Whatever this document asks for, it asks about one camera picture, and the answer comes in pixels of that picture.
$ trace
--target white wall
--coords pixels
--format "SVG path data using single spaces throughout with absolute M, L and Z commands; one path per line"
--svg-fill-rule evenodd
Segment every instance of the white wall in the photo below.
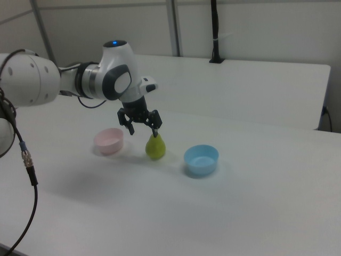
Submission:
M 48 58 L 29 0 L 0 0 L 0 52 L 31 49 Z
M 213 48 L 210 5 L 190 2 L 178 3 L 182 54 L 210 58 Z M 218 5 L 220 34 L 232 33 L 220 40 L 221 56 L 330 65 L 326 104 L 334 130 L 341 132 L 341 2 L 247 2 Z M 322 127 L 329 130 L 326 121 L 323 118 Z
M 165 0 L 37 3 L 60 66 L 100 61 L 113 39 L 128 41 L 136 54 L 173 55 Z

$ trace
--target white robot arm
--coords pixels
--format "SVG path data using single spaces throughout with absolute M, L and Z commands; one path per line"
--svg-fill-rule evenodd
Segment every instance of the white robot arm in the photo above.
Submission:
M 8 54 L 0 54 L 2 63 Z M 89 99 L 117 100 L 120 125 L 134 133 L 132 122 L 152 128 L 154 137 L 162 121 L 157 112 L 149 112 L 144 95 L 158 87 L 152 77 L 140 77 L 137 62 L 126 41 L 109 41 L 103 45 L 100 63 L 80 63 L 58 68 L 53 62 L 33 52 L 13 56 L 4 66 L 0 88 L 15 107 L 35 106 L 53 101 L 60 91 L 69 91 Z M 7 104 L 0 102 L 0 157 L 13 143 L 13 130 L 6 120 Z

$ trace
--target white table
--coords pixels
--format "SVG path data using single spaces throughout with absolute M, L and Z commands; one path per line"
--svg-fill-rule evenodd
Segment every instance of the white table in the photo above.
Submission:
M 155 106 L 157 92 L 147 96 Z M 101 156 L 95 134 L 119 127 L 120 102 L 94 110 L 76 98 L 18 110 L 35 162 L 38 209 L 18 250 L 28 255 L 339 255 L 341 136 L 160 111 L 167 152 L 151 161 L 149 128 L 124 130 Z M 187 177 L 183 154 L 207 143 L 218 169 Z M 21 234 L 34 191 L 19 146 L 0 160 L 0 243 Z
M 158 109 L 307 130 L 319 126 L 327 65 L 136 57 L 141 75 L 160 84 Z

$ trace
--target plastic bowl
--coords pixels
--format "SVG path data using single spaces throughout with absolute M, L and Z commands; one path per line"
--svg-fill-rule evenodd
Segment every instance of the plastic bowl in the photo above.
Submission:
M 184 155 L 190 174 L 195 176 L 206 176 L 217 167 L 219 153 L 209 145 L 197 145 L 189 148 Z
M 94 143 L 103 154 L 113 154 L 123 146 L 123 131 L 118 128 L 109 128 L 99 132 Z

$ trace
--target pear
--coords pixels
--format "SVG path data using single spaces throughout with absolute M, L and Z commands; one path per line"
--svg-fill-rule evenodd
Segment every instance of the pear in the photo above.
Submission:
M 153 134 L 150 136 L 149 141 L 145 145 L 145 152 L 153 160 L 158 160 L 164 156 L 166 145 L 160 134 L 158 134 L 156 138 Z

